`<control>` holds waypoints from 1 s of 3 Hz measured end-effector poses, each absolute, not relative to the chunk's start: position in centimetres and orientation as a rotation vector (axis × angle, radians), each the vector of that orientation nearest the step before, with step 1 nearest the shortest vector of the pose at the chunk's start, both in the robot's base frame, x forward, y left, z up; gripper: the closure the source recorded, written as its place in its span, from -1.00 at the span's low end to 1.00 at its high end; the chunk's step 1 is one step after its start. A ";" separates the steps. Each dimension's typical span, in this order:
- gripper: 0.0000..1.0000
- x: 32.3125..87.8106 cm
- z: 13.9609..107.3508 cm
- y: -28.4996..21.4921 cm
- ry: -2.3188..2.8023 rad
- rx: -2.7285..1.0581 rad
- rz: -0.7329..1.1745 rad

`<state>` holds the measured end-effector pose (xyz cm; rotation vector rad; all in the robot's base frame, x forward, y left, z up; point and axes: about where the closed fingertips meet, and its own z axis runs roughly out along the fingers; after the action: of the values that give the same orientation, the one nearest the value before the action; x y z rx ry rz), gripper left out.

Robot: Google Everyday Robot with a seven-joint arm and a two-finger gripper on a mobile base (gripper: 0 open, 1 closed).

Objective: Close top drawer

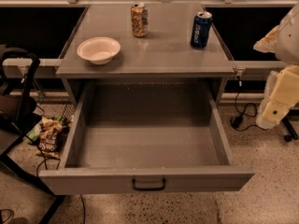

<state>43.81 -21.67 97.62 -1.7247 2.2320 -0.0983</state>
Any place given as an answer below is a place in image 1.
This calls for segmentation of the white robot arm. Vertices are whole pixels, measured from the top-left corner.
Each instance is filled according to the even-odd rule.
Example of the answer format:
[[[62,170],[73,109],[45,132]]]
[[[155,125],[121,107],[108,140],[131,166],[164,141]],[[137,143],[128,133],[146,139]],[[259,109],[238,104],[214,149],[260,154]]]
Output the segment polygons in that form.
[[[287,64],[268,76],[258,109],[256,124],[272,129],[299,102],[299,3],[253,48],[262,53],[272,52]]]

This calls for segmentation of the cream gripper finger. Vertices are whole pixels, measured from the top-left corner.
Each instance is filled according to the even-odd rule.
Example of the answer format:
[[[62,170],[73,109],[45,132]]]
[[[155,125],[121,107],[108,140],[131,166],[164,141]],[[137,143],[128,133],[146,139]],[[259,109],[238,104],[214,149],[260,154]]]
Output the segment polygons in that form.
[[[265,37],[257,41],[253,49],[262,53],[274,53],[277,43],[278,26],[274,27]]]

